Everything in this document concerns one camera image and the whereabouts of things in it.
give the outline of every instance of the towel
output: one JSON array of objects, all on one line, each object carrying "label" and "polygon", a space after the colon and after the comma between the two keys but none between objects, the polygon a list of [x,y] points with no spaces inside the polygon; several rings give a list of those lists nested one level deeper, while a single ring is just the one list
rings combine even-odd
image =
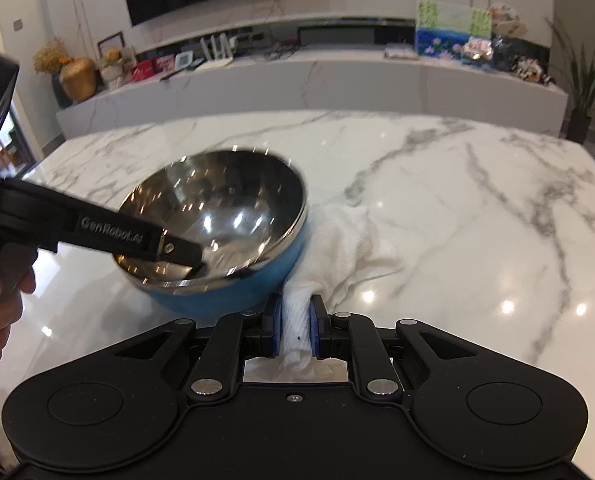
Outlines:
[{"label": "towel", "polygon": [[312,357],[309,301],[319,294],[329,313],[355,283],[397,272],[402,262],[392,243],[380,237],[365,207],[313,206],[305,246],[282,292],[279,356],[247,363],[247,380],[316,381],[333,374]]}]

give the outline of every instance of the colorful painting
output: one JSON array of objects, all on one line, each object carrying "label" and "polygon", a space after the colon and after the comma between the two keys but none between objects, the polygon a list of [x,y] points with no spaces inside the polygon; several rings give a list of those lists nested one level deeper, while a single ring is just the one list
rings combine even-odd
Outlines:
[{"label": "colorful painting", "polygon": [[468,39],[490,38],[491,26],[488,10],[418,0],[415,50],[420,56],[460,59]]}]

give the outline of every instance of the blue bowl exterior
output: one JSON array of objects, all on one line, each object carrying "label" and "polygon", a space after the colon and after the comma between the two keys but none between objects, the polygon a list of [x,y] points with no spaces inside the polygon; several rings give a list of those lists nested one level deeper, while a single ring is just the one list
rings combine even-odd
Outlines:
[{"label": "blue bowl exterior", "polygon": [[295,266],[306,238],[306,222],[295,240],[275,260],[248,278],[200,294],[172,296],[148,292],[162,306],[194,319],[199,326],[214,325],[224,314],[252,308],[277,292]]}]

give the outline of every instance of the gold vase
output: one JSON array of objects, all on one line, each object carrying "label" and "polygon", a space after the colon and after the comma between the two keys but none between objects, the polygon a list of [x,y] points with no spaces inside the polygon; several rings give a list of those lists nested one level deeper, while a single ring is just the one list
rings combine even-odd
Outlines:
[{"label": "gold vase", "polygon": [[62,69],[59,81],[71,100],[85,101],[95,94],[97,87],[95,63],[88,57],[71,61]]}]

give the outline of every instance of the photo frame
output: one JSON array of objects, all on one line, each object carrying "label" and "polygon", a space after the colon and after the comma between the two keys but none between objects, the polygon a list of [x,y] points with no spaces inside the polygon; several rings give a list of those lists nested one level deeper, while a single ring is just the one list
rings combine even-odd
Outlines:
[{"label": "photo frame", "polygon": [[100,59],[102,59],[110,49],[117,48],[117,50],[122,50],[125,46],[126,42],[124,42],[124,33],[121,30],[112,36],[104,38],[98,42]]}]

